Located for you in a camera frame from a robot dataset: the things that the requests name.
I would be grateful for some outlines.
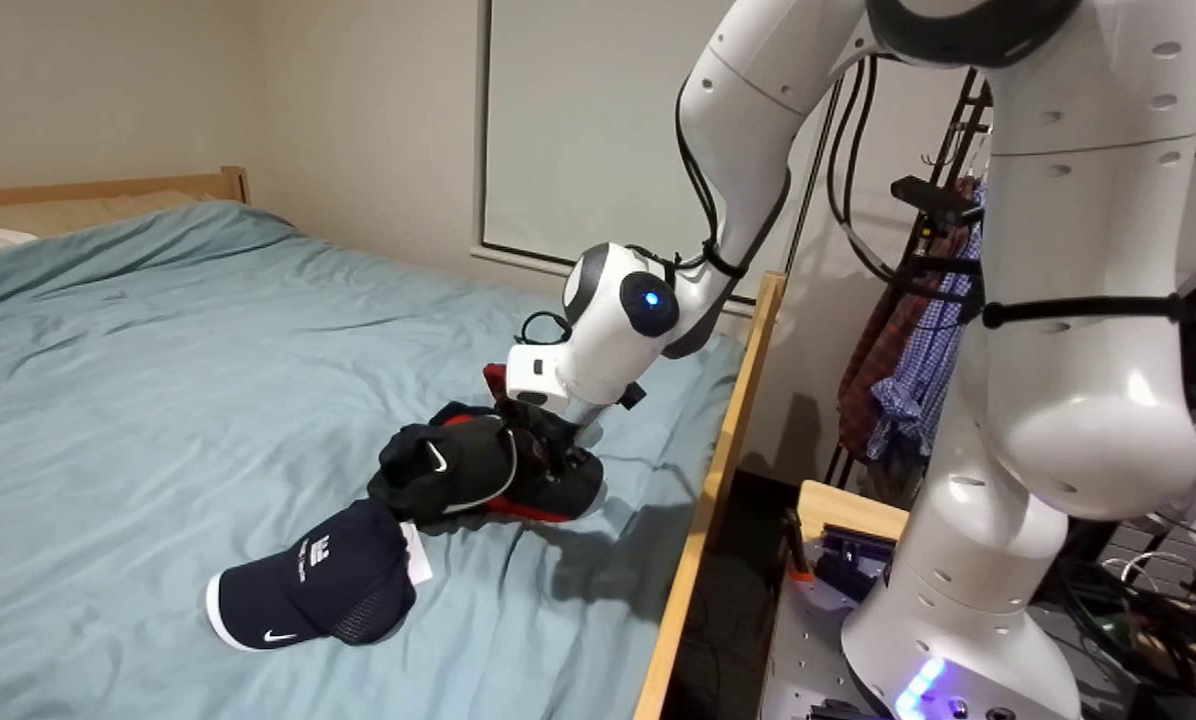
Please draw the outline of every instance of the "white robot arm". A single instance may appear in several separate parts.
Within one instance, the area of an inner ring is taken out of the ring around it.
[[[986,307],[897,564],[840,642],[897,717],[1080,717],[1026,617],[1067,517],[1141,517],[1196,479],[1170,315],[1196,0],[735,0],[675,105],[703,255],[593,247],[569,339],[516,345],[506,394],[579,426],[656,356],[699,349],[780,212],[804,115],[862,52],[983,69],[996,132]]]

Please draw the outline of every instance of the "mattress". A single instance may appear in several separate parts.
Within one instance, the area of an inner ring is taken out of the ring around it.
[[[577,522],[423,526],[395,637],[230,650],[202,585],[353,504],[400,424],[485,405],[548,297],[244,203],[0,247],[0,717],[633,717],[735,349],[612,406]]]

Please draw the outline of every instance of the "white logo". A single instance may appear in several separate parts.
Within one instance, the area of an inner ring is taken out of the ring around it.
[[[435,443],[428,443],[428,453],[435,456],[435,475],[442,475],[442,473],[449,473],[449,459],[438,456]]]
[[[323,564],[323,560],[328,560],[328,535],[320,535],[320,540],[311,543],[307,564],[314,567],[314,564]]]
[[[286,639],[295,639],[295,632],[270,632],[270,626],[262,626],[262,642],[286,642]]]

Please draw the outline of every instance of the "wooden bed frame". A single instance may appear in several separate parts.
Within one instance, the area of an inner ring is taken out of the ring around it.
[[[220,171],[209,171],[209,176],[147,176],[147,179],[98,179],[98,184],[0,188],[0,206],[4,203],[46,203],[46,200],[111,200],[111,197],[143,197],[143,193],[189,193],[189,197],[214,197],[214,200],[249,200],[244,171],[238,168],[220,168]],[[687,608],[692,608],[692,594],[695,594],[695,585],[699,585],[709,543],[714,535],[714,521],[723,517],[729,479],[735,473],[741,443],[747,436],[747,415],[751,415],[751,401],[755,401],[755,384],[760,384],[760,366],[765,366],[765,351],[768,351],[768,339],[772,339],[780,299],[784,299],[784,277],[768,277],[760,283],[755,315],[751,315],[747,339],[745,339],[745,360],[741,360],[729,406],[723,406],[714,438],[713,438],[713,459],[709,459],[709,473],[703,473],[703,485],[699,485],[692,526],[687,526],[681,560],[675,560],[670,591],[668,591],[658,632],[656,632],[656,647],[653,647],[653,659],[646,659],[646,671],[642,671],[642,683],[640,683],[640,700],[634,700],[634,720],[665,717],[675,655],[681,655],[681,639],[683,639],[683,626],[687,626]]]

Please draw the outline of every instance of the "light blue bedsheet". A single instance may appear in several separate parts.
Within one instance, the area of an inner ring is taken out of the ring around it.
[[[404,626],[230,650],[210,570],[367,485],[548,297],[471,289],[200,203],[0,253],[0,717],[629,717],[735,349],[658,360],[606,412],[570,526],[428,530]]]

